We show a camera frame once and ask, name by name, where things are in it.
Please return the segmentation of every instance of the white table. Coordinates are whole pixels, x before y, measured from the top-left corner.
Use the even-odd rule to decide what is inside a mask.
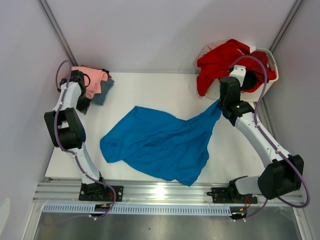
[[[196,74],[111,75],[114,86],[104,105],[91,104],[86,115],[78,112],[86,131],[86,146],[92,161],[107,180],[163,182],[131,168],[124,161],[107,163],[100,151],[100,139],[134,106],[165,111],[187,120],[205,111],[214,100],[198,95]],[[264,170],[260,157],[248,140],[223,116],[214,126],[207,148],[210,157],[196,183],[228,183],[237,177],[260,175]],[[73,160],[59,148],[54,149],[45,176],[80,178]]]

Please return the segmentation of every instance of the red cloth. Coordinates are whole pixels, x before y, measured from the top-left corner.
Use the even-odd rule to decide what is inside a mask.
[[[208,88],[215,79],[228,76],[231,64],[244,55],[259,59],[267,69],[268,80],[276,79],[275,71],[267,67],[268,56],[265,52],[254,51],[250,53],[249,46],[235,39],[230,39],[198,59],[197,66],[201,68],[201,72],[196,79],[199,95],[202,97],[206,95]],[[246,71],[253,71],[258,78],[256,86],[252,89],[245,90],[245,92],[252,93],[264,83],[264,72],[256,61],[244,58],[236,64],[245,66]]]

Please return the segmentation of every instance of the white wall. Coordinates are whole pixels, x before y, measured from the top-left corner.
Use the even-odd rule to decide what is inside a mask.
[[[44,113],[56,103],[64,59],[36,0],[0,1],[0,201],[11,198],[0,239],[19,239],[52,154]]]
[[[269,48],[295,0],[48,0],[78,64],[194,73],[204,45]]]
[[[306,0],[276,49],[279,80],[266,94],[279,142],[304,159],[311,189],[306,209],[314,226],[320,216],[320,1]],[[315,229],[320,237],[320,228]]]

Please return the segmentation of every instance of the pink cloth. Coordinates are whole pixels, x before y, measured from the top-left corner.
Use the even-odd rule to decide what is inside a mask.
[[[108,74],[100,69],[93,69],[86,66],[73,66],[72,70],[79,70],[90,77],[90,84],[88,77],[84,76],[84,85],[86,86],[85,96],[92,99],[95,94],[101,93],[101,81],[108,80]]]

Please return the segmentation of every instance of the white laundry basket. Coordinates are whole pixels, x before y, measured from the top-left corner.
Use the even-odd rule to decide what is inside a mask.
[[[265,52],[266,55],[268,56],[268,62],[267,62],[267,66],[269,68],[271,68],[273,71],[275,71],[276,74],[276,78],[274,80],[269,80],[269,82],[266,84],[266,88],[265,88],[265,92],[266,93],[269,88],[271,87],[271,85],[278,80],[279,78],[279,72],[278,72],[278,67],[276,64],[276,60],[274,58],[274,56],[272,55],[272,53],[264,48],[256,48],[257,51],[261,51],[261,52]],[[244,92],[241,91],[240,93],[240,99],[246,102],[257,102],[262,89],[263,89],[264,85],[262,84],[256,91],[254,92]],[[218,79],[215,79],[213,81],[213,83],[211,84],[211,86],[208,88],[206,95],[207,98],[209,99],[219,99],[220,98],[220,83]]]

